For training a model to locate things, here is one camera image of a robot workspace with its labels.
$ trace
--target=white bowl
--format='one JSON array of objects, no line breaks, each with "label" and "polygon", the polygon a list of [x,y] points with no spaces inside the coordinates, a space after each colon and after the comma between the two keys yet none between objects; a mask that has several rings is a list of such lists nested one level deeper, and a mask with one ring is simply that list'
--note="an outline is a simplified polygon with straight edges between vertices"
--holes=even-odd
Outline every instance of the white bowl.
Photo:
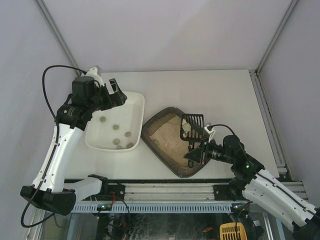
[{"label": "white bowl", "polygon": [[[107,152],[126,152],[138,145],[144,118],[145,98],[137,92],[123,93],[128,97],[124,105],[93,113],[85,133],[85,143],[88,147]],[[119,129],[114,130],[114,125],[118,125]],[[127,132],[131,132],[129,137],[125,136]],[[115,139],[120,140],[118,145],[114,144]],[[129,143],[132,143],[133,147],[127,148]]]}]

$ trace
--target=white table surface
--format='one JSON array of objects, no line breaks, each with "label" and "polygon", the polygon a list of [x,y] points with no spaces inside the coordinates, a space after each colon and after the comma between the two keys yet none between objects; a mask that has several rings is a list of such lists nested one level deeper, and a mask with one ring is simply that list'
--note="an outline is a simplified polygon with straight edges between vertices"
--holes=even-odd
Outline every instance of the white table surface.
[{"label": "white table surface", "polygon": [[[167,107],[204,114],[204,121],[230,126],[245,150],[275,176],[278,170],[248,70],[149,71],[102,73],[105,83],[115,78],[123,91],[145,97],[143,123]],[[221,143],[228,129],[216,128]],[[211,160],[191,179],[233,178],[231,165]],[[113,153],[86,146],[85,133],[68,165],[66,179],[97,174],[109,179],[179,179],[140,140],[128,152]]]}]

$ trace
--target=white plastic clip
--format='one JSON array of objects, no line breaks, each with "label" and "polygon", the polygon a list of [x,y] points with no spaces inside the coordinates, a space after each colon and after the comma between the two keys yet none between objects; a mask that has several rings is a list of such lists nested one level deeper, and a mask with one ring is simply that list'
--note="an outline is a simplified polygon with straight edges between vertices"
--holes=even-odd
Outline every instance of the white plastic clip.
[{"label": "white plastic clip", "polygon": [[208,129],[208,127],[210,127],[212,124],[208,123],[207,125],[204,126],[204,130],[209,134],[209,142],[211,142],[211,140],[214,138],[214,135],[216,133],[215,128],[211,128],[211,130]]}]

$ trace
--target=slotted scoop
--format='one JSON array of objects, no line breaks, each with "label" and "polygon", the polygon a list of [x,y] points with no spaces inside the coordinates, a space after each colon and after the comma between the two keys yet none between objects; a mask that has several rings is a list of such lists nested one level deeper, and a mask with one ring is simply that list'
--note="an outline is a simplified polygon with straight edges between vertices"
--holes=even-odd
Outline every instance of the slotted scoop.
[{"label": "slotted scoop", "polygon": [[[195,149],[195,143],[200,143],[204,137],[205,120],[203,114],[187,114],[181,115],[180,138],[189,142],[189,152]],[[193,168],[194,162],[188,161],[189,168]]]}]

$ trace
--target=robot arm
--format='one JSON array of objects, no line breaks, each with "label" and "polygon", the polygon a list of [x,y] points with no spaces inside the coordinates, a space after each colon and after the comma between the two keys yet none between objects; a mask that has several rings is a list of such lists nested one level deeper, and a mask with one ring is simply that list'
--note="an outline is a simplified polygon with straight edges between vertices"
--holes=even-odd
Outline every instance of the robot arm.
[{"label": "robot arm", "polygon": [[57,111],[57,125],[43,165],[32,185],[23,186],[20,192],[36,208],[68,215],[76,201],[100,193],[104,180],[102,177],[90,175],[68,185],[64,185],[64,180],[70,156],[92,114],[122,106],[127,100],[116,80],[109,81],[113,94],[109,94],[98,68],[93,67],[72,82],[72,93]]},{"label": "robot arm", "polygon": [[206,164],[210,159],[232,164],[235,175],[229,183],[234,199],[246,198],[278,218],[293,232],[296,240],[320,240],[320,209],[301,199],[265,167],[245,152],[244,145],[234,135],[226,136],[223,145],[212,140],[212,129],[204,128],[211,136],[190,149],[185,158]]}]

